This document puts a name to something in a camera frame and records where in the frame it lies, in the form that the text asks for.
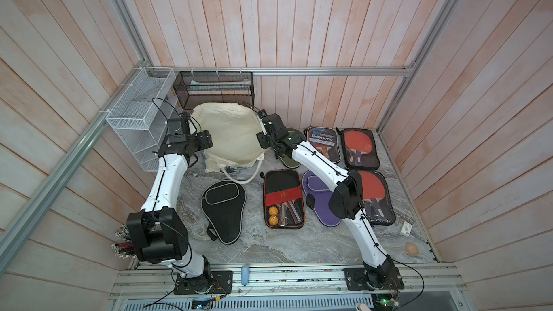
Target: bag strap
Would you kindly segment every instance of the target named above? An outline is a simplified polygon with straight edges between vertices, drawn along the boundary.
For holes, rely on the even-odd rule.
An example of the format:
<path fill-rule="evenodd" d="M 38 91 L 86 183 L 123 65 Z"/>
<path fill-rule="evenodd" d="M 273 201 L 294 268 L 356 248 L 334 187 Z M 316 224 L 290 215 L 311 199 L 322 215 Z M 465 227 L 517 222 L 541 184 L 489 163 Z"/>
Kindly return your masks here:
<path fill-rule="evenodd" d="M 237 184 L 247 184 L 250 181 L 252 181 L 253 178 L 255 178 L 257 173 L 259 173 L 259 169 L 261 169 L 261 163 L 263 162 L 264 159 L 265 159 L 265 154 L 261 155 L 260 157 L 257 158 L 257 168 L 255 169 L 255 172 L 253 172 L 252 176 L 249 177 L 249 179 L 247 179 L 247 180 L 236 180 L 233 177 L 229 176 L 226 169 L 225 169 L 226 166 L 219 165 L 219 168 L 225 174 L 225 176 L 227 176 L 227 178 L 230 179 L 231 181 L 233 181 Z"/>
<path fill-rule="evenodd" d="M 216 241 L 217 239 L 219 239 L 219 237 L 217 237 L 217 235 L 215 235 L 213 232 L 211 232 L 211 230 L 215 230 L 215 228 L 210 223 L 209 226 L 206 229 L 206 233 L 209 236 L 209 238 L 211 238 L 211 240 Z"/>

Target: wooden plank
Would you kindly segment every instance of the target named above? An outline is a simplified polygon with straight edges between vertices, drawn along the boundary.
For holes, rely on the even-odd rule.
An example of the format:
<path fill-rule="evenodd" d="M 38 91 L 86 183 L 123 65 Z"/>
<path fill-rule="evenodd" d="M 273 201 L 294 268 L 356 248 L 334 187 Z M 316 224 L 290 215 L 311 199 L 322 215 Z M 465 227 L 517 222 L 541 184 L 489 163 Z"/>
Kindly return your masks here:
<path fill-rule="evenodd" d="M 230 66 L 245 66 L 244 34 L 240 0 L 221 0 Z"/>
<path fill-rule="evenodd" d="M 121 176 L 128 182 L 142 197 L 148 197 L 150 188 L 133 172 L 132 169 L 121 159 L 107 142 L 100 138 L 94 145 L 94 150 Z"/>
<path fill-rule="evenodd" d="M 397 84 L 397 82 L 401 81 L 402 79 L 403 77 L 398 76 L 386 76 L 384 78 L 384 81 L 380 86 L 380 89 L 378 90 L 377 96 L 374 99 L 373 105 L 370 108 L 367 120 L 365 121 L 365 124 L 363 126 L 364 128 L 378 127 L 379 122 L 377 122 L 377 117 L 384 110 L 384 107 L 387 107 L 385 102 L 390 98 L 389 94 L 392 88 L 394 87 L 394 85 Z"/>
<path fill-rule="evenodd" d="M 42 219 L 30 239 L 117 270 L 126 269 L 129 265 L 127 259 L 114 255 L 111 248 L 113 241 L 51 211 Z"/>
<path fill-rule="evenodd" d="M 278 0 L 257 0 L 259 12 L 259 58 L 261 66 L 277 63 Z M 267 113 L 276 109 L 277 79 L 261 77 L 261 101 Z"/>
<path fill-rule="evenodd" d="M 336 66 L 340 56 L 344 33 L 348 22 L 353 0 L 333 0 L 328 28 L 326 32 L 325 47 L 322 54 L 322 66 Z M 312 125 L 322 126 L 325 119 L 326 108 L 329 103 L 330 91 L 334 77 L 320 77 L 315 93 L 314 111 L 311 118 Z"/>
<path fill-rule="evenodd" d="M 403 0 L 382 47 L 378 66 L 391 66 L 422 0 Z"/>
<path fill-rule="evenodd" d="M 532 304 L 551 304 L 553 294 L 550 279 L 553 266 L 529 270 L 490 280 L 467 283 L 471 296 L 480 310 L 499 307 L 528 306 Z M 513 286 L 532 286 L 524 288 L 524 297 L 513 293 Z"/>
<path fill-rule="evenodd" d="M 216 66 L 230 66 L 221 0 L 202 0 Z"/>
<path fill-rule="evenodd" d="M 124 70 L 121 69 L 113 51 L 94 22 L 94 18 L 87 10 L 85 3 L 82 0 L 61 1 L 72 15 L 75 22 L 79 25 L 83 34 L 85 34 L 90 45 L 92 45 L 96 54 L 115 82 L 118 82 L 120 79 L 125 79 L 126 74 Z"/>
<path fill-rule="evenodd" d="M 156 13 L 151 6 L 150 0 L 135 0 L 135 4 L 137 6 L 140 17 L 142 17 L 141 20 L 144 23 L 151 42 L 154 45 L 161 66 L 174 66 L 175 63 L 171 58 L 169 47 L 165 42 L 162 29 L 159 26 L 158 20 L 156 18 Z"/>
<path fill-rule="evenodd" d="M 422 211 L 421 215 L 426 226 L 432 227 L 549 159 L 553 156 L 553 146 L 542 140 L 547 140 L 545 137 L 552 132 L 553 121 L 550 121 L 458 188 Z"/>
<path fill-rule="evenodd" d="M 553 228 L 553 193 L 436 244 L 444 260 L 459 261 Z"/>
<path fill-rule="evenodd" d="M 101 292 L 111 291 L 118 273 L 33 241 L 25 243 L 7 272 Z"/>
<path fill-rule="evenodd" d="M 127 204 L 84 168 L 75 172 L 67 183 L 67 188 L 120 223 L 126 223 L 129 213 L 138 211 L 143 203 L 139 199 L 129 199 L 126 195 L 121 195 L 122 198 L 129 199 L 131 205 Z"/>
<path fill-rule="evenodd" d="M 489 115 L 494 113 L 503 102 L 507 101 L 513 93 L 517 92 L 518 88 L 521 87 L 536 70 L 543 66 L 543 63 L 553 56 L 553 48 L 548 47 L 548 43 L 553 43 L 553 24 L 536 39 L 536 43 L 532 44 L 516 62 L 509 67 L 501 78 L 489 88 L 489 90 L 486 88 L 482 90 L 483 93 L 486 93 L 482 95 L 480 100 L 478 100 L 474 106 L 467 111 L 467 114 L 433 147 L 432 151 L 418 163 L 417 169 L 414 171 L 415 174 L 418 175 L 418 177 L 415 177 L 415 180 L 422 179 L 423 176 L 431 171 L 432 168 L 436 166 L 436 161 L 442 161 L 463 139 L 476 129 Z M 548 63 L 544 69 L 551 70 L 552 67 L 553 66 Z M 539 90 L 543 91 L 553 82 L 548 79 L 547 75 L 540 73 L 539 77 L 534 78 L 534 81 L 531 83 L 537 83 Z M 524 90 L 527 92 L 533 91 L 532 88 Z M 412 171 L 414 168 L 412 167 L 413 164 L 415 164 L 415 162 L 407 164 L 406 161 L 403 173 L 409 176 L 407 173 Z"/>
<path fill-rule="evenodd" d="M 536 269 L 551 264 L 544 255 L 553 246 L 553 230 L 455 262 L 465 282 Z"/>
<path fill-rule="evenodd" d="M 15 155 L 0 144 L 0 183 L 30 197 L 46 177 L 36 168 L 32 168 L 24 159 Z"/>
<path fill-rule="evenodd" d="M 150 0 L 174 66 L 190 66 L 169 0 Z"/>
<path fill-rule="evenodd" d="M 151 173 L 142 170 L 142 167 L 140 167 L 135 157 L 130 153 L 128 148 L 125 147 L 121 139 L 112 128 L 107 128 L 106 131 L 104 131 L 102 138 L 106 140 L 107 144 L 109 144 L 109 146 L 117 152 L 117 155 L 119 155 L 121 159 L 127 163 L 127 165 L 138 177 L 140 177 L 142 182 L 144 182 L 148 188 L 154 184 L 156 177 L 152 176 Z"/>
<path fill-rule="evenodd" d="M 352 0 L 337 66 L 351 65 L 357 40 L 361 34 L 361 28 L 363 28 L 365 15 L 369 8 L 369 3 L 370 0 Z M 337 125 L 338 122 L 341 125 L 347 105 L 342 107 L 340 107 L 340 105 L 346 101 L 349 103 L 349 98 L 353 92 L 353 86 L 355 85 L 355 82 L 351 81 L 348 84 L 348 80 L 351 79 L 355 79 L 355 77 L 339 76 L 334 77 L 332 80 L 323 126 L 332 127 L 335 123 Z"/>
<path fill-rule="evenodd" d="M 315 0 L 296 0 L 292 66 L 307 66 Z M 300 128 L 301 108 L 304 97 L 305 77 L 290 77 L 287 125 Z"/>
<path fill-rule="evenodd" d="M 13 310 L 105 310 L 111 304 L 109 293 L 61 285 L 59 283 L 4 274 L 0 278 L 3 307 Z"/>
<path fill-rule="evenodd" d="M 277 0 L 276 16 L 276 65 L 291 66 L 292 41 L 294 37 L 294 12 L 296 0 Z M 280 115 L 284 125 L 287 124 L 290 77 L 276 78 L 275 112 Z"/>
<path fill-rule="evenodd" d="M 455 175 L 457 170 L 465 168 L 464 166 L 466 165 L 464 165 L 465 163 L 463 162 L 463 159 L 467 156 L 470 156 L 470 154 L 480 155 L 478 158 L 479 161 L 487 161 L 486 163 L 489 163 L 495 157 L 499 156 L 495 155 L 493 153 L 494 151 L 500 151 L 500 153 L 503 153 L 516 141 L 510 141 L 513 142 L 511 145 L 505 143 L 505 145 L 501 145 L 499 147 L 493 146 L 492 142 L 497 139 L 508 140 L 509 138 L 514 138 L 510 137 L 511 134 L 515 134 L 519 138 L 522 138 L 520 134 L 529 134 L 544 122 L 549 120 L 551 118 L 549 112 L 540 113 L 539 110 L 541 108 L 546 108 L 547 111 L 550 110 L 544 101 L 550 101 L 552 96 L 552 90 L 548 89 L 548 86 L 550 87 L 551 85 L 551 81 L 549 79 L 551 71 L 553 71 L 553 60 L 549 60 L 546 65 L 544 65 L 526 83 L 524 83 L 523 86 L 517 89 L 513 95 L 503 102 L 496 111 L 489 115 L 477 128 L 470 132 L 468 137 L 457 147 L 455 147 L 440 163 L 438 163 L 436 167 L 434 167 L 430 173 L 424 177 L 423 181 L 418 183 L 415 187 L 413 187 L 411 183 L 413 181 L 412 177 L 417 176 L 417 171 L 413 171 L 410 175 L 408 175 L 408 177 L 411 176 L 409 180 L 410 184 L 408 185 L 411 185 L 411 190 L 414 195 L 413 197 L 417 198 L 419 195 L 425 193 L 425 198 L 433 198 L 433 194 L 436 191 L 445 191 L 445 189 L 443 189 L 443 186 L 445 185 L 447 185 L 446 188 L 449 188 L 450 186 L 452 186 L 452 188 L 456 187 L 460 182 L 462 182 L 462 178 L 455 181 L 454 178 L 447 175 L 449 172 L 451 172 L 451 175 Z M 509 132 L 513 129 L 514 131 L 511 131 L 507 136 L 502 133 L 504 131 Z M 490 150 L 479 147 L 479 145 L 486 141 L 490 136 L 492 137 L 490 139 L 490 143 L 492 145 L 489 145 L 490 143 L 488 142 L 483 144 L 483 147 L 487 146 Z M 471 167 L 471 169 L 483 166 L 485 166 L 485 164 L 475 164 Z"/>
<path fill-rule="evenodd" d="M 63 28 L 67 37 L 71 39 L 72 43 L 79 50 L 79 53 L 87 61 L 88 66 L 92 69 L 100 82 L 102 82 L 104 88 L 108 93 L 113 93 L 117 88 L 115 86 L 115 80 L 109 74 L 73 17 L 71 17 L 65 5 L 61 0 L 42 0 L 42 2 L 46 5 L 58 24 Z"/>
<path fill-rule="evenodd" d="M 194 28 L 200 44 L 202 59 L 205 66 L 215 66 L 215 58 L 213 56 L 213 48 L 211 46 L 210 31 L 207 29 L 207 21 L 204 13 L 204 5 L 202 0 L 188 0 L 190 5 L 190 13 L 194 21 Z"/>
<path fill-rule="evenodd" d="M 188 0 L 169 0 L 190 66 L 204 66 Z"/>
<path fill-rule="evenodd" d="M 20 194 L 4 184 L 0 184 L 0 196 L 2 197 L 2 206 L 0 206 L 0 229 L 5 230 L 17 213 L 23 208 L 28 197 Z"/>
<path fill-rule="evenodd" d="M 94 19 L 94 22 L 96 22 L 96 25 L 98 25 L 98 29 L 100 29 L 102 36 L 106 39 L 106 42 L 115 55 L 117 61 L 119 62 L 121 69 L 125 74 L 127 74 L 134 67 L 134 64 L 130 60 L 125 46 L 123 45 L 121 38 L 115 31 L 115 28 L 111 20 L 109 19 L 107 12 L 103 8 L 102 3 L 100 3 L 100 0 L 82 1 L 85 3 L 85 6 Z M 123 81 L 123 79 L 124 78 L 122 78 L 121 80 L 117 79 L 117 82 L 119 83 Z"/>
<path fill-rule="evenodd" d="M 109 17 L 109 20 L 113 25 L 113 28 L 115 29 L 115 31 L 117 32 L 117 35 L 119 36 L 119 39 L 121 40 L 121 43 L 125 47 L 125 51 L 127 52 L 127 55 L 130 58 L 130 62 L 132 63 L 132 66 L 136 65 L 140 61 L 140 57 L 138 56 L 138 52 L 135 49 L 135 45 L 131 41 L 131 38 L 123 24 L 123 21 L 121 20 L 121 18 L 119 17 L 119 14 L 115 10 L 113 1 L 100 0 L 100 3 L 102 4 L 103 9 L 106 11 L 107 16 Z"/>
<path fill-rule="evenodd" d="M 423 26 L 429 19 L 432 9 L 435 7 L 437 0 L 421 0 L 416 13 L 413 16 L 409 28 L 405 32 L 405 36 L 397 49 L 396 55 L 392 62 L 392 66 L 403 66 L 406 64 L 407 56 L 411 52 L 415 41 L 417 40 Z"/>
<path fill-rule="evenodd" d="M 309 45 L 308 66 L 321 66 L 324 52 L 326 34 L 332 10 L 333 0 L 315 0 L 313 13 L 313 27 L 311 28 L 311 42 Z M 318 77 L 306 77 L 304 84 L 304 97 L 302 100 L 300 127 L 307 128 L 312 125 L 312 115 L 315 108 Z"/>
<path fill-rule="evenodd" d="M 108 80 L 106 91 L 41 0 L 13 0 L 13 2 L 92 97 L 96 105 L 103 106 L 109 98 L 108 92 L 115 90 L 113 81 Z"/>
<path fill-rule="evenodd" d="M 484 12 L 472 32 L 468 35 L 467 39 L 460 47 L 451 63 L 440 75 L 438 81 L 428 94 L 427 99 L 420 105 L 417 113 L 415 113 L 400 137 L 397 139 L 396 145 L 398 145 L 398 149 L 400 146 L 404 146 L 401 153 L 399 153 L 396 157 L 396 161 L 399 164 L 403 164 L 403 162 L 407 159 L 407 156 L 411 154 L 413 149 L 416 148 L 416 145 L 424 138 L 424 135 L 429 132 L 430 124 L 433 125 L 437 121 L 437 119 L 435 119 L 430 120 L 427 123 L 427 119 L 425 118 L 427 118 L 429 114 L 435 117 L 437 113 L 440 113 L 436 106 L 444 106 L 446 101 L 443 101 L 442 98 L 444 96 L 450 96 L 447 95 L 447 93 L 452 93 L 455 90 L 459 91 L 458 89 L 460 88 L 463 90 L 466 88 L 468 84 L 460 87 L 457 85 L 460 83 L 458 78 L 462 74 L 463 70 L 465 70 L 469 65 L 471 59 L 477 51 L 485 43 L 487 43 L 486 39 L 496 29 L 497 25 L 502 21 L 502 18 L 505 17 L 516 1 L 517 0 L 493 0 L 488 6 L 488 9 Z"/>
<path fill-rule="evenodd" d="M 49 174 L 65 151 L 34 128 L 23 116 L 0 100 L 0 142 L 17 155 Z"/>
<path fill-rule="evenodd" d="M 146 52 L 148 53 L 151 59 L 152 65 L 161 66 L 162 64 L 159 61 L 158 53 L 156 52 L 156 48 L 154 47 L 154 44 L 152 43 L 148 30 L 146 29 L 146 25 L 144 24 L 144 21 L 142 20 L 140 12 L 138 11 L 138 7 L 137 7 L 137 4 L 135 3 L 135 0 L 124 0 L 124 2 L 125 2 L 125 5 L 127 5 L 127 9 L 129 10 L 130 16 L 133 18 L 135 22 L 138 33 L 142 38 L 142 42 L 144 43 L 144 46 L 146 48 Z"/>
<path fill-rule="evenodd" d="M 542 163 L 428 229 L 434 242 L 451 238 L 553 190 L 553 161 Z"/>
<path fill-rule="evenodd" d="M 240 0 L 246 66 L 259 66 L 259 20 L 257 0 Z"/>
<path fill-rule="evenodd" d="M 3 60 L 0 78 L 0 98 L 62 149 L 67 150 L 79 137 Z"/>
<path fill-rule="evenodd" d="M 99 111 L 86 90 L 74 78 L 38 31 L 25 18 L 11 0 L 0 0 L 4 15 L 0 16 L 0 26 L 11 39 L 33 60 L 42 72 L 71 101 L 83 117 L 91 120 Z"/>
<path fill-rule="evenodd" d="M 384 0 L 363 66 L 376 66 L 403 0 Z"/>
<path fill-rule="evenodd" d="M 370 39 L 373 36 L 374 27 L 377 24 L 378 16 L 380 15 L 383 5 L 384 0 L 370 0 L 369 8 L 363 22 L 363 28 L 361 29 L 361 34 L 355 47 L 351 66 L 363 65 L 363 60 L 367 54 Z"/>
<path fill-rule="evenodd" d="M 550 11 L 551 17 L 553 17 L 553 10 Z M 447 110 L 446 114 L 440 119 L 440 121 L 434 126 L 425 139 L 419 144 L 419 146 L 413 151 L 405 163 L 400 166 L 400 170 L 404 173 L 408 173 L 414 168 L 428 153 L 436 147 L 436 145 L 450 132 L 450 130 L 463 118 L 463 116 L 470 111 L 470 109 L 477 103 L 482 95 L 492 87 L 494 83 L 501 84 L 505 82 L 507 75 L 511 77 L 526 77 L 525 74 L 533 73 L 536 65 L 523 66 L 522 69 L 518 69 L 522 66 L 523 60 L 534 59 L 533 53 L 541 53 L 543 51 L 545 58 L 538 58 L 540 62 L 551 57 L 551 51 L 548 47 L 544 47 L 540 44 L 541 39 L 550 41 L 553 35 L 553 26 L 549 26 L 543 31 L 540 37 L 538 32 L 541 32 L 544 22 L 536 28 L 537 31 L 531 33 L 523 29 L 527 27 L 524 22 L 519 26 L 522 30 L 516 30 L 502 48 L 495 54 L 494 58 L 484 67 L 474 81 L 467 86 L 467 89 L 461 94 L 459 99 Z M 536 39 L 536 43 L 529 46 L 532 41 Z"/>
<path fill-rule="evenodd" d="M 492 0 L 461 0 L 459 6 L 453 13 L 448 29 L 440 36 L 439 42 L 434 46 L 425 65 L 418 71 L 416 86 L 409 87 L 408 92 L 399 104 L 396 113 L 406 115 L 394 116 L 386 127 L 384 138 L 391 147 L 393 156 L 399 151 L 394 147 L 400 133 L 417 108 L 423 102 L 425 96 L 436 83 L 439 75 L 443 72 L 455 53 L 465 41 L 466 37 L 480 19 Z"/>

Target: white mesh shelf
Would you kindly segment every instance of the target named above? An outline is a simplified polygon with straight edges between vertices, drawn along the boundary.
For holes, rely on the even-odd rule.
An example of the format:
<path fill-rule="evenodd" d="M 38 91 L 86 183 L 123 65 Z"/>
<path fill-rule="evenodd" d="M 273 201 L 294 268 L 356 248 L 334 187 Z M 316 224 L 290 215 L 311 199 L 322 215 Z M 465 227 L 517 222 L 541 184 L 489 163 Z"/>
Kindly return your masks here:
<path fill-rule="evenodd" d="M 159 149 L 165 136 L 165 117 L 177 118 L 179 115 L 173 108 L 176 96 L 167 100 L 169 104 L 155 100 L 159 109 L 152 99 L 165 99 L 174 80 L 175 73 L 171 68 L 143 68 L 107 116 L 113 130 L 147 172 L 158 169 L 154 151 Z"/>

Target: wire rack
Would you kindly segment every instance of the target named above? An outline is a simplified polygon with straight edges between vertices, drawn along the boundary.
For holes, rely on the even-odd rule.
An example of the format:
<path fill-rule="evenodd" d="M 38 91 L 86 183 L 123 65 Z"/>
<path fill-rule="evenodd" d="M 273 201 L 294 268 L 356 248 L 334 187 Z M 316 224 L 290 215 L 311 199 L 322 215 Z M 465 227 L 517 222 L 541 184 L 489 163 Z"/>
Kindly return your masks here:
<path fill-rule="evenodd" d="M 252 104 L 255 98 L 251 72 L 181 71 L 173 88 L 188 113 L 205 102 Z"/>
<path fill-rule="evenodd" d="M 169 104 L 154 99 L 165 99 L 174 80 L 171 68 L 143 68 L 107 116 L 110 126 L 147 172 L 158 169 L 155 151 L 165 136 L 165 118 L 179 115 L 173 108 L 176 96 L 167 100 Z"/>
<path fill-rule="evenodd" d="M 156 76 L 150 77 L 154 70 Z M 120 130 L 147 130 L 158 111 L 152 99 L 165 98 L 174 81 L 175 72 L 171 68 L 143 68 L 117 100 L 107 121 Z"/>

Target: deerway paddle package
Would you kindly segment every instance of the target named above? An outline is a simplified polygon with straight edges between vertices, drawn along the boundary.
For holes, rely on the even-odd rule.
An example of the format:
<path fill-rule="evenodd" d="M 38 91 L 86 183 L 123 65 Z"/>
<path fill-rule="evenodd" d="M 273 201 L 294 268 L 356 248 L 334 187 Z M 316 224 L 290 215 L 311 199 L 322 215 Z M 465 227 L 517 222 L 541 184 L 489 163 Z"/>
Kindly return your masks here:
<path fill-rule="evenodd" d="M 310 127 L 304 130 L 308 142 L 333 163 L 340 161 L 338 133 L 333 128 Z"/>
<path fill-rule="evenodd" d="M 263 216 L 274 229 L 298 229 L 305 222 L 300 176 L 294 170 L 270 170 L 263 178 Z"/>
<path fill-rule="evenodd" d="M 347 169 L 375 170 L 380 167 L 373 133 L 366 128 L 339 130 Z"/>

